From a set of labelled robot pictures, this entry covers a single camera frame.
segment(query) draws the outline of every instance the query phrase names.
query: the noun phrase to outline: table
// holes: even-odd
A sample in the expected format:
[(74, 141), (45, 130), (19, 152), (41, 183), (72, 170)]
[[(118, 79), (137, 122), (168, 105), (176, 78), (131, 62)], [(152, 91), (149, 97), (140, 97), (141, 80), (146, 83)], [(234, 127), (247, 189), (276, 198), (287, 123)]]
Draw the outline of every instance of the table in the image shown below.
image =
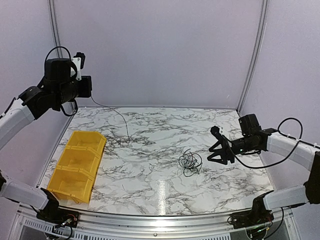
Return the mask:
[[(127, 122), (127, 137), (124, 119)], [(60, 201), (62, 206), (94, 212), (180, 216), (250, 208), (252, 200), (273, 190), (265, 169), (248, 169), (235, 162), (207, 161), (216, 139), (214, 125), (231, 139), (241, 138), (235, 110), (155, 107), (79, 108), (45, 171), (46, 188), (73, 131), (98, 131), (107, 138), (89, 204)], [(178, 158), (187, 149), (203, 160), (199, 173), (185, 177)], [(261, 166), (258, 155), (240, 156)]]

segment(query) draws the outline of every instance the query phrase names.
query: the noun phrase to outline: tangled black cable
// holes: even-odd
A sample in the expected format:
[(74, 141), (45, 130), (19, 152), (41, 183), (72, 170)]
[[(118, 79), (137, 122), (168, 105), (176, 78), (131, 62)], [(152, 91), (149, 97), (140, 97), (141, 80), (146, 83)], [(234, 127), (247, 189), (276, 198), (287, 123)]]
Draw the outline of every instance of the tangled black cable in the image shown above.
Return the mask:
[(202, 157), (198, 153), (192, 153), (191, 148), (186, 150), (182, 156), (179, 157), (178, 162), (181, 167), (183, 167), (183, 175), (185, 177), (191, 177), (192, 175), (199, 173), (202, 167)]

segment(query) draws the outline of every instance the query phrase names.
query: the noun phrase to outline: yellow plastic bin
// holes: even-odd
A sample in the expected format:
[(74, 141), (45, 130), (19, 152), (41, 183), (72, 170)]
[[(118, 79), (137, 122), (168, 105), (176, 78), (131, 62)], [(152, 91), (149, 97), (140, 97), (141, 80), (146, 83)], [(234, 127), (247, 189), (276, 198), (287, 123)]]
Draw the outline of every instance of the yellow plastic bin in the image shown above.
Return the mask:
[(74, 131), (66, 144), (67, 148), (89, 148), (102, 155), (107, 139), (97, 131)]
[(89, 203), (95, 179), (83, 170), (56, 167), (47, 189), (59, 200)]
[(96, 178), (100, 162), (101, 156), (90, 148), (65, 148), (57, 167), (84, 170), (88, 175)]

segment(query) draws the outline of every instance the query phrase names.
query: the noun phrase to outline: white marble pattern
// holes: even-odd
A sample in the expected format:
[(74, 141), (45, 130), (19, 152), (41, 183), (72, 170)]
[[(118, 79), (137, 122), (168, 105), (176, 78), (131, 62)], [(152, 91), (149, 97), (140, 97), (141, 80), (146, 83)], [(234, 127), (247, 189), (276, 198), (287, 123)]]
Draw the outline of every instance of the white marble pattern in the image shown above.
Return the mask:
[[(80, 108), (71, 121), (40, 184), (46, 188), (73, 131), (98, 131), (107, 138), (89, 204), (63, 206), (130, 215), (196, 215), (250, 208), (254, 197), (273, 189), (264, 169), (248, 169), (237, 161), (207, 161), (216, 139), (214, 125), (231, 139), (242, 137), (234, 110), (189, 108)], [(199, 174), (185, 177), (177, 164), (187, 150), (203, 159)], [(257, 155), (241, 156), (261, 166)]]

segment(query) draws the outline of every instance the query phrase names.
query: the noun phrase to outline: white panel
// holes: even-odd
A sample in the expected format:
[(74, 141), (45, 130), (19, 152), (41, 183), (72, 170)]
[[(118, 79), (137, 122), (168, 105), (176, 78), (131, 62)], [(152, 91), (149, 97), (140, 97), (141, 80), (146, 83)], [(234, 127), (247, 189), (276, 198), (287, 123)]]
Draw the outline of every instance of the white panel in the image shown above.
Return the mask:
[[(320, 142), (320, 1), (270, 2), (263, 45), (242, 115), (255, 113), (262, 128), (277, 128), (287, 117), (303, 123), (302, 139)], [(297, 123), (284, 124), (299, 136)], [(267, 164), (275, 154), (261, 154)], [(303, 184), (309, 172), (292, 161), (269, 168), (277, 189)], [(318, 239), (320, 205), (293, 210), (301, 239)]]
[(261, 4), (68, 0), (57, 1), (56, 9), (61, 44), (86, 54), (83, 74), (92, 75), (99, 103), (235, 108)]

